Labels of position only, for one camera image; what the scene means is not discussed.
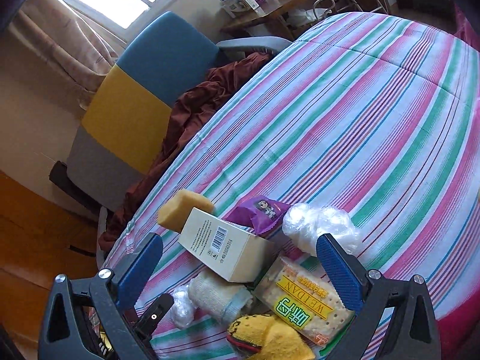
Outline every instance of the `wooden desk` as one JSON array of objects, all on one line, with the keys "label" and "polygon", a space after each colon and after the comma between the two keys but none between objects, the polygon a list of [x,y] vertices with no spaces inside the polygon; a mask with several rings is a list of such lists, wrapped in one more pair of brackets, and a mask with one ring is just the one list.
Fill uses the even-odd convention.
[{"label": "wooden desk", "polygon": [[246,12],[233,19],[231,23],[221,30],[232,36],[238,36],[239,31],[245,30],[245,28],[270,22],[277,25],[275,29],[282,32],[282,34],[279,34],[280,36],[293,40],[293,36],[290,30],[286,28],[282,15],[305,2],[308,2],[308,0],[266,0],[260,8]]}]

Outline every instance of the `purple snack bag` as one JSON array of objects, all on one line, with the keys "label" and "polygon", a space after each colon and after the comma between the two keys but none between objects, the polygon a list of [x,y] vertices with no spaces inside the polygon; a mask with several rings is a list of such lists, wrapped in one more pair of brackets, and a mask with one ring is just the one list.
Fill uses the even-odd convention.
[{"label": "purple snack bag", "polygon": [[275,228],[289,208],[290,204],[258,195],[236,206],[224,220],[253,227],[253,232],[259,236]]}]

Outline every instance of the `yellow sock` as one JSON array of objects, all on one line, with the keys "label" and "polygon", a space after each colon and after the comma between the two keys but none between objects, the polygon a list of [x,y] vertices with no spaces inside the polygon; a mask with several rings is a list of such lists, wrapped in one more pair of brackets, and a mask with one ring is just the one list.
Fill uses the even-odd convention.
[{"label": "yellow sock", "polygon": [[314,360],[299,333],[276,315],[247,315],[228,328],[227,339],[255,353],[248,360]]}]

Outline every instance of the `wooden floor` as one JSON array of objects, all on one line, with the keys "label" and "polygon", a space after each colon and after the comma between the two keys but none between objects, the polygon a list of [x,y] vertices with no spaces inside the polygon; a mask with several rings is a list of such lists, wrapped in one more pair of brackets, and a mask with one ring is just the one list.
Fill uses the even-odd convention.
[{"label": "wooden floor", "polygon": [[0,323],[27,360],[37,359],[40,322],[53,278],[89,278],[95,224],[36,195],[0,172]]}]

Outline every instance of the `blue chair backrest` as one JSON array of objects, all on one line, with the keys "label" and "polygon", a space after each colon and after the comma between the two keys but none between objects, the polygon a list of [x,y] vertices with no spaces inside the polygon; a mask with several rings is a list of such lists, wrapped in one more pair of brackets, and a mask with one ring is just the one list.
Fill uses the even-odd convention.
[{"label": "blue chair backrest", "polygon": [[118,66],[166,105],[205,79],[223,53],[173,12],[153,21],[128,46]]}]

